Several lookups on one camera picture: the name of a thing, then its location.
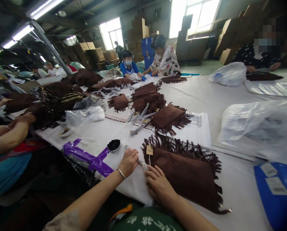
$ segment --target white label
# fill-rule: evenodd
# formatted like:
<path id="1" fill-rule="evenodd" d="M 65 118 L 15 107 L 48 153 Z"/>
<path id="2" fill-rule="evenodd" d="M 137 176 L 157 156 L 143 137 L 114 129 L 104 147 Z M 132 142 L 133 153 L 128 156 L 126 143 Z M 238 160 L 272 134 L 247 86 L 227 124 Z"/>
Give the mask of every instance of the white label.
<path id="1" fill-rule="evenodd" d="M 270 163 L 261 165 L 260 168 L 262 169 L 262 171 L 265 173 L 267 177 L 277 175 L 277 170 Z"/>
<path id="2" fill-rule="evenodd" d="M 273 195 L 287 196 L 287 189 L 278 176 L 266 178 L 265 180 Z"/>

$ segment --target red fabric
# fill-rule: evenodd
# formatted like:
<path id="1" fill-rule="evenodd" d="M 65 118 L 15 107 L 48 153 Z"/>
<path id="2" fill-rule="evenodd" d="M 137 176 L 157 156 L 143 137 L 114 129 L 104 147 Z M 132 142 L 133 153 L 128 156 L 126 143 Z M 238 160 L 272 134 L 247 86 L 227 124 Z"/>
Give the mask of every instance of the red fabric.
<path id="1" fill-rule="evenodd" d="M 75 67 L 71 66 L 70 64 L 67 64 L 67 66 L 68 66 L 69 68 L 71 68 L 72 71 L 77 71 L 77 69 L 76 69 Z"/>

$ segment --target silver bracelet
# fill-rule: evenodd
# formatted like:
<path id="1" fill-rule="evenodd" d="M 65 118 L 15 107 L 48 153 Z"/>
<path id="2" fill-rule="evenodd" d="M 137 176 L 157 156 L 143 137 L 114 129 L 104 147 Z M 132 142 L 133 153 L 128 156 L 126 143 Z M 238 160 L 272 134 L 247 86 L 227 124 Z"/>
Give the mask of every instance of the silver bracelet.
<path id="1" fill-rule="evenodd" d="M 117 168 L 117 170 L 121 173 L 121 175 L 123 176 L 123 178 L 126 180 L 125 176 L 123 175 L 123 173 L 121 172 L 121 170 L 119 168 Z"/>

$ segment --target human hand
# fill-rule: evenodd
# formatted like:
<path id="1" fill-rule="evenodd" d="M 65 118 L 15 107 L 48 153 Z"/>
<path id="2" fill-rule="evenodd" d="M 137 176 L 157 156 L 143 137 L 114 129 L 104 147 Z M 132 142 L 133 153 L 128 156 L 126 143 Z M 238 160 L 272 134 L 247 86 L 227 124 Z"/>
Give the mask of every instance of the human hand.
<path id="1" fill-rule="evenodd" d="M 282 65 L 282 63 L 278 62 L 278 63 L 274 63 L 270 66 L 270 70 L 271 71 L 275 71 L 277 70 L 278 68 L 280 68 L 280 66 Z"/>
<path id="2" fill-rule="evenodd" d="M 247 72 L 255 72 L 255 71 L 257 71 L 254 66 L 246 66 L 246 70 L 247 70 Z"/>
<path id="3" fill-rule="evenodd" d="M 21 115 L 21 116 L 16 118 L 16 122 L 24 122 L 24 123 L 28 123 L 28 124 L 32 124 L 36 120 L 37 119 L 35 118 L 35 116 L 31 112 L 28 112 L 28 113 Z"/>
<path id="4" fill-rule="evenodd" d="M 7 99 L 7 98 L 3 98 L 2 100 L 1 100 L 1 102 L 3 103 L 3 104 L 6 104 L 7 102 L 9 102 L 9 101 L 11 101 L 12 99 Z"/>
<path id="5" fill-rule="evenodd" d="M 175 202 L 179 199 L 178 194 L 159 167 L 155 166 L 153 168 L 148 165 L 148 168 L 149 171 L 146 171 L 145 174 L 147 176 L 149 193 L 159 204 L 172 211 Z"/>
<path id="6" fill-rule="evenodd" d="M 123 160 L 119 164 L 118 168 L 123 173 L 125 178 L 129 177 L 136 166 L 138 165 L 138 151 L 136 149 L 127 149 L 124 153 Z"/>

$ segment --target blue shirt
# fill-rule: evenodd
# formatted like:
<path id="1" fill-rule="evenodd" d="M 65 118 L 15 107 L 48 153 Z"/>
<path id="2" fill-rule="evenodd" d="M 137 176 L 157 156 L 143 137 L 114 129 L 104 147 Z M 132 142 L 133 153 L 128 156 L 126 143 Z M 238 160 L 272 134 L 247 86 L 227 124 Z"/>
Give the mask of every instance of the blue shirt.
<path id="1" fill-rule="evenodd" d="M 134 61 L 132 61 L 131 69 L 128 69 L 124 62 L 120 64 L 120 69 L 123 73 L 123 77 L 125 77 L 125 74 L 137 74 L 139 72 L 138 67 Z"/>
<path id="2" fill-rule="evenodd" d="M 0 195 L 8 191 L 23 174 L 31 156 L 32 153 L 27 153 L 0 162 Z"/>

